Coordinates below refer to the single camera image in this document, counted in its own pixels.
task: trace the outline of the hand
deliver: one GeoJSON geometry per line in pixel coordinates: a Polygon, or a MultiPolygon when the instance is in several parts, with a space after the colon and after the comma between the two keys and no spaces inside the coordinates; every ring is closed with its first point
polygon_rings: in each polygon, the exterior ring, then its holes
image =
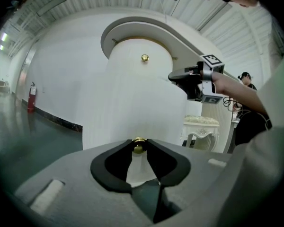
{"type": "Polygon", "coordinates": [[[228,79],[230,78],[221,73],[213,71],[212,80],[216,86],[216,93],[221,93],[221,94],[225,93],[225,89],[228,84],[228,79]]]}

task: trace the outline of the cable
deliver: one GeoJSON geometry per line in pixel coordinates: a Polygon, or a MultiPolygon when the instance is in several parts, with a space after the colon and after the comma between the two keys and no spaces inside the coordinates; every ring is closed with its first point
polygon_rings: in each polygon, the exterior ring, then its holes
{"type": "MultiPolygon", "coordinates": [[[[243,112],[243,111],[247,111],[246,113],[243,113],[242,117],[243,117],[244,115],[246,115],[246,114],[252,112],[252,111],[250,111],[250,110],[248,110],[248,109],[239,109],[239,110],[236,110],[236,111],[234,111],[234,110],[229,110],[229,106],[231,105],[232,102],[233,102],[233,103],[239,103],[238,101],[233,100],[233,98],[231,98],[230,96],[227,96],[227,97],[223,98],[223,105],[224,105],[224,107],[227,107],[227,110],[230,111],[230,112],[243,112]]],[[[259,115],[264,119],[265,128],[266,128],[266,130],[268,130],[268,124],[267,124],[267,122],[268,122],[270,119],[266,120],[266,118],[265,118],[262,114],[260,114],[260,113],[257,113],[257,114],[259,114],[259,115]]]]}

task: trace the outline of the fire extinguisher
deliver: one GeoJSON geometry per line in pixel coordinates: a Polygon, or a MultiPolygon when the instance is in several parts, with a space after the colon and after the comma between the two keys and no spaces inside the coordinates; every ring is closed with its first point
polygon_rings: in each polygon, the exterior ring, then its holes
{"type": "Polygon", "coordinates": [[[27,103],[27,112],[32,113],[35,109],[35,100],[36,100],[36,92],[37,88],[32,81],[32,85],[30,85],[29,96],[28,96],[28,103],[27,103]]]}

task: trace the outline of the white wall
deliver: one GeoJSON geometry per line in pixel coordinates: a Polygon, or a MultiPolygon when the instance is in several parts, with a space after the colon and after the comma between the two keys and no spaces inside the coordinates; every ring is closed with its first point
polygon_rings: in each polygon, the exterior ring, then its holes
{"type": "MultiPolygon", "coordinates": [[[[163,14],[150,10],[98,8],[71,15],[52,25],[40,39],[39,49],[28,70],[25,100],[33,81],[37,86],[37,107],[81,125],[84,115],[80,114],[78,90],[91,74],[104,72],[108,61],[101,49],[101,35],[109,24],[128,16],[165,22],[163,14]]],[[[188,25],[171,17],[167,17],[167,23],[202,53],[213,53],[222,58],[221,52],[210,41],[188,25]]]]}
{"type": "Polygon", "coordinates": [[[28,50],[32,46],[34,40],[26,43],[19,52],[12,58],[9,67],[9,86],[11,92],[16,92],[17,82],[20,74],[21,67],[25,60],[28,50]]]}
{"type": "Polygon", "coordinates": [[[3,51],[0,51],[0,81],[8,81],[9,78],[10,58],[3,51]]]}

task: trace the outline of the gray floor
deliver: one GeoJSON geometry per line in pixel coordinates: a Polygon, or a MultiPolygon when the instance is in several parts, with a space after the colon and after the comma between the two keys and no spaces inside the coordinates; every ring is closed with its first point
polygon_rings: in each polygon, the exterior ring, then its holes
{"type": "Polygon", "coordinates": [[[15,95],[0,93],[0,178],[8,192],[69,153],[82,150],[82,133],[27,109],[15,95]]]}

